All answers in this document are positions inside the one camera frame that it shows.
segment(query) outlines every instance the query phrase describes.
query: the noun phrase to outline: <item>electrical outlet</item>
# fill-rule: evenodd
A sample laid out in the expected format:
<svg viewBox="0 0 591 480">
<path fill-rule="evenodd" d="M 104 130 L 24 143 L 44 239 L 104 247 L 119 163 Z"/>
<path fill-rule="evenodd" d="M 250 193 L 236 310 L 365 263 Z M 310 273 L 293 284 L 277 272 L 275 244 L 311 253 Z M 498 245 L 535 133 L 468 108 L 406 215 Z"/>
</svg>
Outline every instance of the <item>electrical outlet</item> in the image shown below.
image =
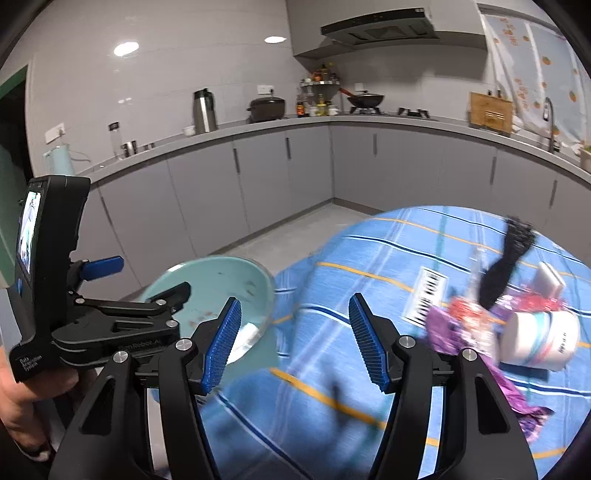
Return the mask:
<svg viewBox="0 0 591 480">
<path fill-rule="evenodd" d="M 45 143 L 48 144 L 53 142 L 56 138 L 60 138 L 60 131 L 62 135 L 66 133 L 66 127 L 64 127 L 64 124 L 59 124 L 50 128 L 45 132 Z"/>
<path fill-rule="evenodd" d="M 275 87 L 273 87 L 273 85 L 257 85 L 256 86 L 256 91 L 258 92 L 259 95 L 269 95 L 271 93 L 271 90 L 274 90 Z"/>
</svg>

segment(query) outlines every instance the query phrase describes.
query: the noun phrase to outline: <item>display screen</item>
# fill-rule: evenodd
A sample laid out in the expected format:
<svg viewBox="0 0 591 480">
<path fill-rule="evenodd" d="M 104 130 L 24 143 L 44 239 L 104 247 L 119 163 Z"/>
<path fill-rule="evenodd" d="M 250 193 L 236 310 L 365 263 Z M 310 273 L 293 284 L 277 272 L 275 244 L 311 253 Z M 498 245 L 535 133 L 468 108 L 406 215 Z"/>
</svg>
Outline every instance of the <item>display screen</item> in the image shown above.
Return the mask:
<svg viewBox="0 0 591 480">
<path fill-rule="evenodd" d="M 29 275 L 31 274 L 31 257 L 33 255 L 33 235 L 35 234 L 35 224 L 39 215 L 40 203 L 41 192 L 29 191 L 27 193 L 27 201 L 22 213 L 21 231 L 18 236 L 18 256 Z"/>
</svg>

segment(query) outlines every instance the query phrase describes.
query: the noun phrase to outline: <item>white sponge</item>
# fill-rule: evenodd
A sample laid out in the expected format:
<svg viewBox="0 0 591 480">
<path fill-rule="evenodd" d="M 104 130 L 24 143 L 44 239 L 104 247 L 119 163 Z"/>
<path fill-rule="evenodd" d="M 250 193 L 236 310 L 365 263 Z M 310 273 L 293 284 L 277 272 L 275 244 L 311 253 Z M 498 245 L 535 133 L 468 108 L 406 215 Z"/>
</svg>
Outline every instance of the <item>white sponge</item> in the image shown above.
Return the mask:
<svg viewBox="0 0 591 480">
<path fill-rule="evenodd" d="M 540 262 L 531 287 L 545 299 L 557 299 L 564 290 L 564 280 L 556 269 L 546 262 Z"/>
</svg>

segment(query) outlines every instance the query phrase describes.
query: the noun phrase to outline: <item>small white bowl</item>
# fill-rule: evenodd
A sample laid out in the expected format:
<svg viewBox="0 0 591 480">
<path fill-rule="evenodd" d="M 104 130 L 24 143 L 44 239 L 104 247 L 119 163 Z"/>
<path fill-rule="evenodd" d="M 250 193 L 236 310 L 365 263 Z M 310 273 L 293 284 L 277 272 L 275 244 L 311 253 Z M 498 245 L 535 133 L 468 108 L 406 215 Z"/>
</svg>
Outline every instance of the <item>small white bowl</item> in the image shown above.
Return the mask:
<svg viewBox="0 0 591 480">
<path fill-rule="evenodd" d="M 195 134 L 195 126 L 191 125 L 190 127 L 183 128 L 183 133 L 185 137 L 192 137 Z"/>
</svg>

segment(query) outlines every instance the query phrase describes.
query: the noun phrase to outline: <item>window curtain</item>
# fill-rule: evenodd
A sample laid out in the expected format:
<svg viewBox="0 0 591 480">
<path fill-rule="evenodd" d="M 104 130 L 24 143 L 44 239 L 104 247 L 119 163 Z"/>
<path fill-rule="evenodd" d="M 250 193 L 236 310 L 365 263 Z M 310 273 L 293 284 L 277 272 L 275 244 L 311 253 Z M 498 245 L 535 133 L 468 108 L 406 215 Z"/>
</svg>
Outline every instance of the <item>window curtain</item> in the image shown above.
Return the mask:
<svg viewBox="0 0 591 480">
<path fill-rule="evenodd" d="M 549 97 L 557 139 L 568 146 L 584 143 L 587 104 L 583 84 L 591 82 L 566 39 L 520 18 L 486 14 L 483 21 L 498 87 L 513 101 L 524 128 L 550 136 L 550 123 L 543 120 L 544 100 Z"/>
</svg>

